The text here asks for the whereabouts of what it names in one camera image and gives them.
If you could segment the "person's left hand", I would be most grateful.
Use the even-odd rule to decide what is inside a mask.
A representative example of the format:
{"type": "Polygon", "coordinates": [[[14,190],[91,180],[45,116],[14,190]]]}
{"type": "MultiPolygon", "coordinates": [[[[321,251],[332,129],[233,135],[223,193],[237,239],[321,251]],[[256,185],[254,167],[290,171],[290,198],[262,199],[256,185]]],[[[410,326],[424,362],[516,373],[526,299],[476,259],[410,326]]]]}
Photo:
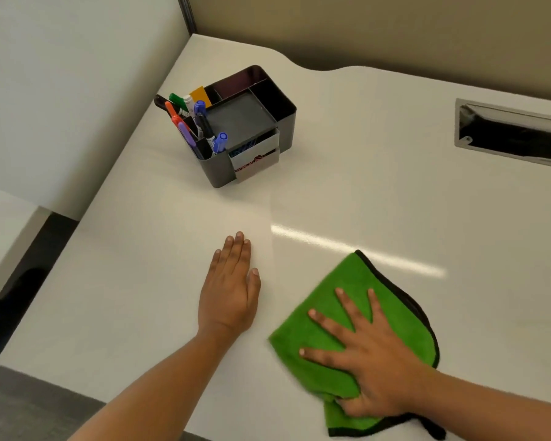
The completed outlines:
{"type": "Polygon", "coordinates": [[[208,272],[198,303],[198,333],[222,332],[238,338],[252,325],[257,309],[247,308],[247,276],[251,267],[251,242],[244,235],[238,272],[228,275],[228,255],[235,236],[227,236],[221,249],[220,271],[213,282],[208,272]]]}

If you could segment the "person's right hand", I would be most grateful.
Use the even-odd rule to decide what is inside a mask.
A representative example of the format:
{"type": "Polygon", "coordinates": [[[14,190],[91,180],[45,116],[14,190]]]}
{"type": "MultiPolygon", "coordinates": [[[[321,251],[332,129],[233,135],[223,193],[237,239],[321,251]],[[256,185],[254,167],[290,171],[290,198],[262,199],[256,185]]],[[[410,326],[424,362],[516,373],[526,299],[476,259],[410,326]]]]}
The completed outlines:
{"type": "Polygon", "coordinates": [[[343,289],[338,288],[335,293],[353,324],[355,341],[343,345],[340,352],[301,348],[300,356],[327,368],[349,372],[358,383],[360,394],[368,400],[368,417],[414,413],[404,407],[405,399],[421,372],[433,368],[421,362],[391,326],[376,327],[368,321],[343,289]]]}

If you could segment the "green cloth with black edge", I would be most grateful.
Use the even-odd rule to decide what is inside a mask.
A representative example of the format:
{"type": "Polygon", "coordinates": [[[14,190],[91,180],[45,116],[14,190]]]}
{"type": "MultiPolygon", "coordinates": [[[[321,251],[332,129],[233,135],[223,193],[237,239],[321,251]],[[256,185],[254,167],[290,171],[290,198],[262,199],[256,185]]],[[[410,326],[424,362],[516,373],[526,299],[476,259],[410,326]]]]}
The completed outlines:
{"type": "Polygon", "coordinates": [[[376,269],[362,251],[349,254],[269,337],[276,355],[292,376],[306,391],[323,401],[328,435],[365,437],[418,420],[429,436],[436,441],[444,441],[447,436],[445,429],[411,413],[384,418],[351,418],[345,415],[335,398],[353,398],[359,395],[360,389],[354,378],[345,371],[301,359],[301,348],[336,351],[344,348],[334,336],[308,316],[309,310],[315,309],[340,325],[353,329],[349,316],[334,292],[337,288],[347,293],[369,321],[372,321],[373,314],[367,290],[373,289],[391,328],[404,344],[425,364],[437,368],[440,363],[438,341],[422,307],[376,269]]]}

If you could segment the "person's left forearm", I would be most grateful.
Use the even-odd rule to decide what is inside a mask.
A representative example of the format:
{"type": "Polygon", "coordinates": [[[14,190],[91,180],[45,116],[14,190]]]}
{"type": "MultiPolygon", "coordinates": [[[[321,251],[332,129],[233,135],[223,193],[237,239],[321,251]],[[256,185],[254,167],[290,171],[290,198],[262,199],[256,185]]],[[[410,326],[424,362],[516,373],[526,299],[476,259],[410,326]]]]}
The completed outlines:
{"type": "Polygon", "coordinates": [[[101,408],[68,441],[179,441],[239,335],[219,323],[199,330],[101,408]]]}

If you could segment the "person's right forearm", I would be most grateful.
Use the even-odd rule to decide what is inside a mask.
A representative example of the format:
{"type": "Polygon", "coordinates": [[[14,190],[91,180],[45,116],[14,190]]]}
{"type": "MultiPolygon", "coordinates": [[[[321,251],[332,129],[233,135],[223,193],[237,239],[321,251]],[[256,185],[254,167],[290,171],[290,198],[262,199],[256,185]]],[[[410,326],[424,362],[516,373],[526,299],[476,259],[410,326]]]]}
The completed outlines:
{"type": "Polygon", "coordinates": [[[551,403],[425,369],[404,407],[465,441],[551,441],[551,403]]]}

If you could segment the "grey organizer drawer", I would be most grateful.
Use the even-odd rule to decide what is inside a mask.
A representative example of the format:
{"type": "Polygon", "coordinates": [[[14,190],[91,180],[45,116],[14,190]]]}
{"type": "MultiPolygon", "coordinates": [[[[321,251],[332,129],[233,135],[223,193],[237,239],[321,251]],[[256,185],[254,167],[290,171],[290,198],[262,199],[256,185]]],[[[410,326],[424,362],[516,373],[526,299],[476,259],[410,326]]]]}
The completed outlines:
{"type": "Polygon", "coordinates": [[[255,139],[227,151],[234,177],[243,181],[279,161],[279,130],[274,128],[255,139]]]}

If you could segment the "bunch of coloured markers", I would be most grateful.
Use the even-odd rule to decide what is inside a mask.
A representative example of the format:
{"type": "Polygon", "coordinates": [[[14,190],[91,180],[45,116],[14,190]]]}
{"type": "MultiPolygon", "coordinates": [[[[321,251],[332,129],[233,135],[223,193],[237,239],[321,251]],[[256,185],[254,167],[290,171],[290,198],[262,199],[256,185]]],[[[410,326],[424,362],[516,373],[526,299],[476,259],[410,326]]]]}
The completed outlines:
{"type": "Polygon", "coordinates": [[[171,93],[169,99],[155,95],[154,104],[170,117],[178,132],[198,160],[208,160],[226,150],[228,135],[215,133],[210,125],[208,108],[199,101],[194,104],[192,97],[180,97],[171,93]]]}

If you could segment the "dark grey desk organizer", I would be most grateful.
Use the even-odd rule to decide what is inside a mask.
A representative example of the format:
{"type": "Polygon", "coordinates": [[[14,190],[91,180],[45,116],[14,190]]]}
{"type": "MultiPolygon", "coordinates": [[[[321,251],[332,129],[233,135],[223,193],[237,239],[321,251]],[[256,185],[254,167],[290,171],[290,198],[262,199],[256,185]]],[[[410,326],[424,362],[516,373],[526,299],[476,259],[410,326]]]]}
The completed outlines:
{"type": "Polygon", "coordinates": [[[297,108],[261,66],[248,66],[205,89],[213,103],[207,110],[210,125],[228,135],[223,153],[208,160],[196,157],[214,188],[235,181],[227,151],[274,128],[280,133],[280,155],[291,149],[297,108]]]}

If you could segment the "adjacent white desk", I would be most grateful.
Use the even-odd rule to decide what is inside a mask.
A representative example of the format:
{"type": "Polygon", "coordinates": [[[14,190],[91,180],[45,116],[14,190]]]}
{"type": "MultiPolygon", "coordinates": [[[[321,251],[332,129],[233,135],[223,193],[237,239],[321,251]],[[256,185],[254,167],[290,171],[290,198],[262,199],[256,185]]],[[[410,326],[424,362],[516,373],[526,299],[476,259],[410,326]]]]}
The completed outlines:
{"type": "Polygon", "coordinates": [[[50,215],[0,190],[0,293],[50,215]]]}

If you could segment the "grey partition post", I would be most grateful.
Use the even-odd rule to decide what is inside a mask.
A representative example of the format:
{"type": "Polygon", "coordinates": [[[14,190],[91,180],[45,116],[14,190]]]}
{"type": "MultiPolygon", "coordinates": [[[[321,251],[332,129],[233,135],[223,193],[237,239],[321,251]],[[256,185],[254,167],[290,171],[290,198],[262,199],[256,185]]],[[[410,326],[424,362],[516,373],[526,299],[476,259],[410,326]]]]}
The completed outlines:
{"type": "Polygon", "coordinates": [[[190,0],[178,0],[189,35],[197,34],[197,24],[191,7],[190,0]]]}

